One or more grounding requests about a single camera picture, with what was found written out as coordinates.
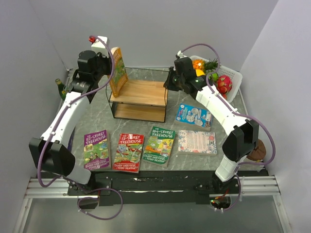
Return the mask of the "green 104-Storey Treehouse book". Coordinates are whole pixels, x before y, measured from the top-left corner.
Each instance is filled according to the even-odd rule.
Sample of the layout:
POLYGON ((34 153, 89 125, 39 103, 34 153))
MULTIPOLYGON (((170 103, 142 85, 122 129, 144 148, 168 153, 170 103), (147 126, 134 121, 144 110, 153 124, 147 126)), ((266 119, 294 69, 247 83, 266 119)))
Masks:
POLYGON ((142 160, 157 166, 167 167, 176 132, 153 126, 142 160))

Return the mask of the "orange Treehouse book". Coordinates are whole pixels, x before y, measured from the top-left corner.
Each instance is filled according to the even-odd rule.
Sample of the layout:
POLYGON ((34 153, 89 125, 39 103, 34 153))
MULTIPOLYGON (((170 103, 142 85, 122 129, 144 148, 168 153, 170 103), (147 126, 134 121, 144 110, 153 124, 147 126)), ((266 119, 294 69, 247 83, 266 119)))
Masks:
POLYGON ((114 47, 111 49, 114 58, 114 75, 112 76, 109 84, 112 90, 112 95, 118 97, 121 88, 128 81, 128 76, 126 73, 122 53, 120 47, 114 47))

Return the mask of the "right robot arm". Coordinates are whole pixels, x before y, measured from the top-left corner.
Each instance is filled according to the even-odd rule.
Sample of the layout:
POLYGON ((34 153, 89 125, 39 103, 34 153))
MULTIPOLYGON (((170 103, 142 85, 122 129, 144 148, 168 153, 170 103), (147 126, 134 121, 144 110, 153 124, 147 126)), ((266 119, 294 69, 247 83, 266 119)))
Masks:
POLYGON ((256 147, 259 124, 235 110, 218 92, 208 76, 197 76, 189 57, 177 56, 174 66, 169 68, 164 87, 190 95, 206 107, 224 129, 227 135, 223 143, 224 156, 212 182, 215 192, 224 193, 229 188, 229 180, 237 172, 239 163, 256 147))

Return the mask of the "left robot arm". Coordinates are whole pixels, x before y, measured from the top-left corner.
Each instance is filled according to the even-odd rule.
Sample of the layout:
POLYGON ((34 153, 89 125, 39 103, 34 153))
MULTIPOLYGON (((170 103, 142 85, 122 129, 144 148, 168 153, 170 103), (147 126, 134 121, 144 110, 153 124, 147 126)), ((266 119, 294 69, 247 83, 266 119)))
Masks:
POLYGON ((104 75, 113 75, 114 64, 111 53, 104 56, 101 52, 86 50, 79 54, 78 68, 67 87, 61 109, 41 137, 32 138, 29 143, 42 187, 48 186, 41 180, 41 172, 45 171, 79 183, 79 189, 85 195, 95 192, 96 182, 90 179, 91 171, 78 165, 68 144, 80 117, 100 90, 99 81, 104 75))

